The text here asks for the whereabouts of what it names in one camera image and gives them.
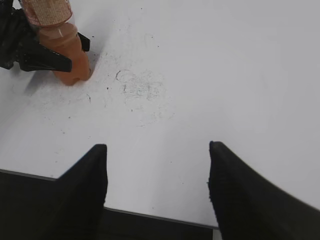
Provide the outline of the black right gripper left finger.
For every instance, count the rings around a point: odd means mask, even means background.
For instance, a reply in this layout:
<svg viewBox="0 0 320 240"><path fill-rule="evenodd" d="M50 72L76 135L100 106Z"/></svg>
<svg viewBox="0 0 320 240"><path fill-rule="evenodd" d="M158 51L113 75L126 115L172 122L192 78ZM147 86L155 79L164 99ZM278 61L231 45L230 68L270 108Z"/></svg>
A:
<svg viewBox="0 0 320 240"><path fill-rule="evenodd" d="M0 171L2 240L95 240L107 194L107 146L58 178Z"/></svg>

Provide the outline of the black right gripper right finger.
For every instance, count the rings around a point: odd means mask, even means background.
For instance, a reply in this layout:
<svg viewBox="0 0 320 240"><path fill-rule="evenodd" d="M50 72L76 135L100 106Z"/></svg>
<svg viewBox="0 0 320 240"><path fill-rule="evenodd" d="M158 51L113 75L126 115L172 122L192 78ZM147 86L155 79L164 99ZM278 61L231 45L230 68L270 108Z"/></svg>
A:
<svg viewBox="0 0 320 240"><path fill-rule="evenodd" d="M224 240L318 240L320 211L258 174L224 143L209 143L209 197Z"/></svg>

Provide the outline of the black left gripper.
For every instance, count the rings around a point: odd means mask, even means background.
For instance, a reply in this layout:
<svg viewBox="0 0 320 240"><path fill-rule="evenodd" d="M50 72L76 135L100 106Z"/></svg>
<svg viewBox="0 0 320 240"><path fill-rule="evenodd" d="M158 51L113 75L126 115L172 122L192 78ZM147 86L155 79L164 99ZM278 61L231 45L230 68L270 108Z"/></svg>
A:
<svg viewBox="0 0 320 240"><path fill-rule="evenodd" d="M77 33L84 52L90 51L90 39ZM0 67L10 70L14 63L21 70L70 73L72 61L39 44L23 9L15 9L12 0L0 2Z"/></svg>

